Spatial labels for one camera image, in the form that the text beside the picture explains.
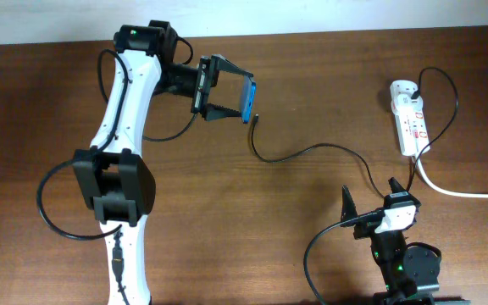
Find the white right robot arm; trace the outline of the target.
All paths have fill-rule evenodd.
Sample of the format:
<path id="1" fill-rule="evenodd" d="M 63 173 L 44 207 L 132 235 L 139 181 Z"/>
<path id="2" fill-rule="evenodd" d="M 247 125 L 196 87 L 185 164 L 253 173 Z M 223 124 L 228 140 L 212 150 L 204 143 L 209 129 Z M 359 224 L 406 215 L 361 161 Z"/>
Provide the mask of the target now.
<path id="1" fill-rule="evenodd" d="M 380 267 L 385 292 L 373 295 L 375 304 L 432 304 L 439 290 L 441 251 L 423 242 L 407 243 L 403 232 L 416 223 L 421 202 L 389 179 L 391 193 L 383 206 L 358 214 L 351 193 L 342 187 L 341 222 L 353 228 L 356 240 L 369 238 L 373 260 Z"/>

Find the blue Galaxy smartphone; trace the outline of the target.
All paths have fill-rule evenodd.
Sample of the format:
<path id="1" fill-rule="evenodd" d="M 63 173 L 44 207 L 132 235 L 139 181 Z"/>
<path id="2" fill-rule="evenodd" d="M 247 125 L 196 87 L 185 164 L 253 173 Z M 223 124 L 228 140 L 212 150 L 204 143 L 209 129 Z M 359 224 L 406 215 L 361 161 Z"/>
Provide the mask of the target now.
<path id="1" fill-rule="evenodd" d="M 247 124 L 251 118 L 256 89 L 256 82 L 252 77 L 244 79 L 239 102 L 239 110 L 243 124 Z"/>

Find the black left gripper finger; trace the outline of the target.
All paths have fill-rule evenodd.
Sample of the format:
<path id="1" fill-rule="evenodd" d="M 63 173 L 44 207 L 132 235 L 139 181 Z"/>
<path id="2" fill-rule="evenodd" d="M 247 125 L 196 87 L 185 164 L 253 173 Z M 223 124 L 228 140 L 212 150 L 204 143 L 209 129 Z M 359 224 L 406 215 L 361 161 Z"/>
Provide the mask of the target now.
<path id="1" fill-rule="evenodd" d="M 211 77 L 212 85 L 217 84 L 220 72 L 227 72 L 234 75 L 241 75 L 246 80 L 249 80 L 251 83 L 254 82 L 253 73 L 236 66 L 223 55 L 213 54 L 211 56 L 210 64 L 211 64 L 211 68 L 213 69 L 213 73 Z"/>
<path id="2" fill-rule="evenodd" d="M 201 115 L 205 121 L 214 121 L 217 119 L 241 117 L 241 112 L 224 106 L 207 103 Z"/>

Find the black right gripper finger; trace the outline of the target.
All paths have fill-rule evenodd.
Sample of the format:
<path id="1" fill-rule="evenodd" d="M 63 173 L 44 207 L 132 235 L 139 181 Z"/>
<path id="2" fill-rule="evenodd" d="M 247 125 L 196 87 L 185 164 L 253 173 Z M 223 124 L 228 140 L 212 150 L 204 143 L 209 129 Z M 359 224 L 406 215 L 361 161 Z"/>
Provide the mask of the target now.
<path id="1" fill-rule="evenodd" d="M 387 196 L 388 208 L 420 207 L 420 201 L 410 194 L 394 177 L 389 179 L 389 186 L 391 194 Z"/>
<path id="2" fill-rule="evenodd" d="M 348 227 L 354 225 L 354 220 L 358 216 L 355 203 L 352 195 L 346 185 L 341 188 L 341 227 Z"/>

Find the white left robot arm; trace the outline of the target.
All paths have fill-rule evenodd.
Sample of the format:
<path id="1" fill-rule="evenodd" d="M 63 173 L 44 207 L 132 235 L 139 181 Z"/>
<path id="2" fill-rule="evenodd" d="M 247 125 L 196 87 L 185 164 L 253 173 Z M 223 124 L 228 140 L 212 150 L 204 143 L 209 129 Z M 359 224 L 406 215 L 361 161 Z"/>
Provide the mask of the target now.
<path id="1" fill-rule="evenodd" d="M 191 99 L 191 112 L 212 121 L 239 117 L 247 123 L 256 92 L 253 74 L 219 54 L 197 67 L 174 61 L 180 37 L 167 21 L 123 25 L 114 34 L 114 87 L 97 134 L 73 165 L 86 206 L 99 222 L 109 266 L 111 304 L 150 304 L 144 235 L 156 183 L 142 158 L 147 111 L 156 90 Z M 240 107 L 208 102 L 222 72 L 240 75 Z"/>

